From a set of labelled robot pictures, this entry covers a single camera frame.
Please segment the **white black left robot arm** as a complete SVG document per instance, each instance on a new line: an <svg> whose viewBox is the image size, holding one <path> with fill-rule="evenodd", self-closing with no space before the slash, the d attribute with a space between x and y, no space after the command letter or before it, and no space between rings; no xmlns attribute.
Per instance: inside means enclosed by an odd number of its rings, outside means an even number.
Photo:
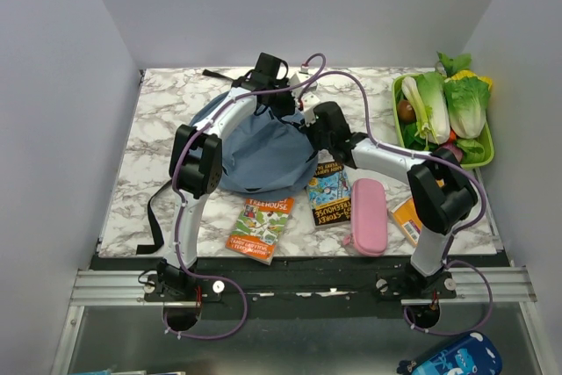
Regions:
<svg viewBox="0 0 562 375"><path fill-rule="evenodd" d="M261 53L201 119L177 129L169 166L175 214L169 251L156 267L158 282L173 299L188 299L197 290L192 267L198 259L198 232L205 203L224 174L224 141L259 111L274 117L295 112L293 93L301 84L291 83L288 74L286 61Z"/></svg>

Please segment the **black storey treehouse book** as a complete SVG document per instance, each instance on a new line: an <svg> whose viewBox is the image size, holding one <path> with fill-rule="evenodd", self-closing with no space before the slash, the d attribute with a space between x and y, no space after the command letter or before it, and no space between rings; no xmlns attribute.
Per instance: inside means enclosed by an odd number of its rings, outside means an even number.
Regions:
<svg viewBox="0 0 562 375"><path fill-rule="evenodd" d="M350 221L351 183L343 165L319 163L306 191L316 227Z"/></svg>

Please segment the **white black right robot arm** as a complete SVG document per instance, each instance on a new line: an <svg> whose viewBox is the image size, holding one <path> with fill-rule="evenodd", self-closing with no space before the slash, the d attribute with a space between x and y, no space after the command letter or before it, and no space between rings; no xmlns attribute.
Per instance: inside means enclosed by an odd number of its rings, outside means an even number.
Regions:
<svg viewBox="0 0 562 375"><path fill-rule="evenodd" d="M399 148L353 132L340 106L319 102L304 106L304 133L317 151L352 169L372 170L408 184L421 220L418 244L400 276L399 291L421 298L433 291L445 267L454 234L473 207L486 210L485 194L471 173L448 150L434 153Z"/></svg>

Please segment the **orange storey treehouse book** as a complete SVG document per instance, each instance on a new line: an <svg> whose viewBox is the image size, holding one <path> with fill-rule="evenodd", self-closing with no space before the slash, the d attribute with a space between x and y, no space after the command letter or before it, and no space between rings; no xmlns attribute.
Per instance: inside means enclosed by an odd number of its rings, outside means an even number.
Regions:
<svg viewBox="0 0 562 375"><path fill-rule="evenodd" d="M226 248L260 263L270 264L293 205L293 198L280 201L248 198L227 238Z"/></svg>

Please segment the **blue student backpack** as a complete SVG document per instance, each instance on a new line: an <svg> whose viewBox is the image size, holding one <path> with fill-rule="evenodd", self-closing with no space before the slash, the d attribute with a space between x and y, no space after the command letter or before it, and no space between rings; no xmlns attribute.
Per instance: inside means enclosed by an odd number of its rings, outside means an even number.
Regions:
<svg viewBox="0 0 562 375"><path fill-rule="evenodd" d="M212 100L188 125L225 95ZM289 198L302 190L318 162L303 126L304 117L298 110L281 119L259 111L243 121L223 143L224 174L216 189L263 201Z"/></svg>

